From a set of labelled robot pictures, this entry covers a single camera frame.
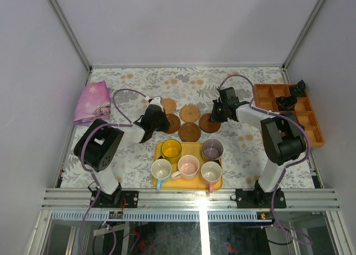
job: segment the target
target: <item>yellow tray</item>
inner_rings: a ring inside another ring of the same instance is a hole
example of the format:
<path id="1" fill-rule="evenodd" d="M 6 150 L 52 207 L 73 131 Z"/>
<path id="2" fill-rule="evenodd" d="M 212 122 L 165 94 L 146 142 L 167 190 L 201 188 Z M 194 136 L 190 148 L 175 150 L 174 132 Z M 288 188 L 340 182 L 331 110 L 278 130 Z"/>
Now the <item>yellow tray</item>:
<path id="1" fill-rule="evenodd" d="M 155 157 L 154 161 L 156 161 L 162 154 L 161 154 L 161 145 L 163 142 L 159 142 L 156 145 L 155 148 Z M 182 145 L 182 156 L 184 155 L 193 155 L 199 160 L 200 164 L 200 169 L 204 164 L 204 161 L 201 157 L 201 148 L 203 143 L 190 143 L 190 142 L 181 142 Z M 161 189 L 167 189 L 167 190 L 207 190 L 207 185 L 203 182 L 201 174 L 200 174 L 200 169 L 198 175 L 193 179 L 193 180 L 185 180 L 182 178 L 178 178 L 175 180 L 168 180 L 165 183 L 162 184 Z M 177 163 L 172 164 L 172 173 L 175 173 L 178 171 L 178 166 Z M 223 187 L 223 178 L 214 184 L 214 191 L 218 191 Z M 152 177 L 152 185 L 154 187 L 157 187 L 157 180 Z"/>

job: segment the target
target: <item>ventilation grille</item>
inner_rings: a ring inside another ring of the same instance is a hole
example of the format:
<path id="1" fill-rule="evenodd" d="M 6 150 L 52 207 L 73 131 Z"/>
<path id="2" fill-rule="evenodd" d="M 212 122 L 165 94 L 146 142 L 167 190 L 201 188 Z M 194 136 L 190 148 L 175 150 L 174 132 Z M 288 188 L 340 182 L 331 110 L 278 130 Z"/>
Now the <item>ventilation grille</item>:
<path id="1" fill-rule="evenodd" d="M 82 220 L 85 210 L 55 210 L 52 218 L 58 220 Z M 256 222 L 256 212 L 208 212 L 209 222 Z M 109 211 L 92 210 L 86 217 L 88 221 L 125 221 L 125 222 L 198 222 L 199 212 L 132 212 L 123 217 L 113 217 Z"/>

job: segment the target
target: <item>blue mug handle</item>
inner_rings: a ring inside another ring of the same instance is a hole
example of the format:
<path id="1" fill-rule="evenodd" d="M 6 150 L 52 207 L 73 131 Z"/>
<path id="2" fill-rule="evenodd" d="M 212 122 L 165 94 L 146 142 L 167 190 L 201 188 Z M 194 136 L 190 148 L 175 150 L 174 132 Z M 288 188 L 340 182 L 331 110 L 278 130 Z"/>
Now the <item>blue mug handle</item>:
<path id="1" fill-rule="evenodd" d="M 162 180 L 157 180 L 157 190 L 160 191 L 162 187 Z"/>

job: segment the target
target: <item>red mug handle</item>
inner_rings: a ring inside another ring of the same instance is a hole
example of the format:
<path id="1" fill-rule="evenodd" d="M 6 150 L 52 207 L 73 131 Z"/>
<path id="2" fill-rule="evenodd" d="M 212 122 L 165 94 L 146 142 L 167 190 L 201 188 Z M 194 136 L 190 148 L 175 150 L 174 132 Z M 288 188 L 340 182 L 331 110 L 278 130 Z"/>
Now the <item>red mug handle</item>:
<path id="1" fill-rule="evenodd" d="M 214 191 L 214 184 L 213 183 L 209 183 L 209 193 L 212 193 Z"/>

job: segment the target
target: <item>cup rim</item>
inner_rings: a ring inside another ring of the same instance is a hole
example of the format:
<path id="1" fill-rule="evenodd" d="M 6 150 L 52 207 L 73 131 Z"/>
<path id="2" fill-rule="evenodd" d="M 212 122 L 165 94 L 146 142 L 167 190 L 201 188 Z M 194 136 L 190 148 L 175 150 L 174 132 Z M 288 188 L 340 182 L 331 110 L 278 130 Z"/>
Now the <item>cup rim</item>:
<path id="1" fill-rule="evenodd" d="M 179 154 L 176 155 L 176 156 L 166 156 L 166 155 L 163 153 L 163 150 L 162 150 L 163 145 L 165 144 L 165 142 L 170 141 L 170 140 L 176 141 L 176 142 L 179 144 L 179 146 L 180 146 L 180 152 L 179 152 Z M 176 139 L 168 139 L 168 140 L 165 140 L 165 141 L 162 143 L 162 145 L 161 145 L 161 154 L 162 154 L 163 156 L 165 156 L 166 158 L 169 158 L 169 159 L 174 159 L 174 158 L 178 157 L 180 154 L 182 154 L 182 150 L 183 150 L 182 144 L 181 144 L 178 140 L 176 140 Z"/>
<path id="2" fill-rule="evenodd" d="M 181 160 L 182 158 L 184 158 L 185 156 L 191 156 L 191 157 L 195 158 L 196 161 L 198 162 L 198 168 L 197 168 L 197 170 L 196 170 L 194 173 L 192 173 L 192 174 L 185 174 L 185 173 L 183 173 L 183 175 L 185 175 L 185 176 L 192 176 L 192 175 L 196 174 L 196 173 L 199 171 L 199 169 L 200 169 L 200 162 L 199 162 L 199 159 L 198 159 L 197 157 L 193 156 L 193 155 L 184 155 L 184 156 L 182 156 L 182 157 L 179 159 L 178 164 L 177 164 L 178 171 L 179 171 L 181 174 L 182 174 L 182 172 L 181 172 L 180 169 L 179 169 L 179 162 L 180 162 L 180 160 Z"/>
<path id="3" fill-rule="evenodd" d="M 157 178 L 157 177 L 155 177 L 154 173 L 152 172 L 152 166 L 153 166 L 157 161 L 160 161 L 160 160 L 165 160 L 166 162 L 169 163 L 169 165 L 171 165 L 171 170 L 170 170 L 170 172 L 169 172 L 168 175 L 167 175 L 166 177 L 164 177 L 164 178 Z M 171 173 L 172 173 L 172 164 L 171 164 L 168 160 L 166 160 L 166 159 L 157 159 L 157 160 L 155 160 L 155 161 L 152 163 L 152 165 L 151 165 L 151 174 L 152 174 L 152 176 L 153 176 L 154 178 L 156 178 L 157 180 L 164 180 L 164 179 L 166 179 L 168 176 L 170 176 Z"/>
<path id="4" fill-rule="evenodd" d="M 203 174 L 202 174 L 202 169 L 204 168 L 204 166 L 205 166 L 206 164 L 210 164 L 210 163 L 214 163 L 214 164 L 216 164 L 217 166 L 219 166 L 220 171 L 221 171 L 219 178 L 216 179 L 215 181 L 206 180 L 206 179 L 204 178 Z M 206 180 L 208 183 L 217 182 L 217 181 L 219 181 L 219 180 L 221 179 L 221 177 L 223 177 L 223 176 L 222 176 L 222 175 L 223 175 L 223 169 L 221 168 L 221 166 L 220 166 L 218 163 L 216 163 L 216 162 L 214 162 L 214 161 L 208 161 L 208 162 L 204 163 L 203 166 L 201 167 L 200 175 L 201 175 L 201 177 L 202 177 L 204 180 Z"/>
<path id="5" fill-rule="evenodd" d="M 218 156 L 217 158 L 212 158 L 212 157 L 210 157 L 210 156 L 208 156 L 208 155 L 205 154 L 205 152 L 204 152 L 204 145 L 205 145 L 206 142 L 208 142 L 208 141 L 217 141 L 217 142 L 221 145 L 222 153 L 221 153 L 221 155 Z M 202 153 L 203 153 L 207 158 L 209 158 L 209 159 L 218 159 L 218 158 L 221 157 L 221 156 L 223 155 L 223 153 L 224 153 L 224 146 L 222 145 L 222 143 L 221 143 L 219 140 L 216 140 L 216 139 L 209 139 L 209 140 L 206 140 L 206 141 L 203 143 L 201 149 L 202 149 Z"/>

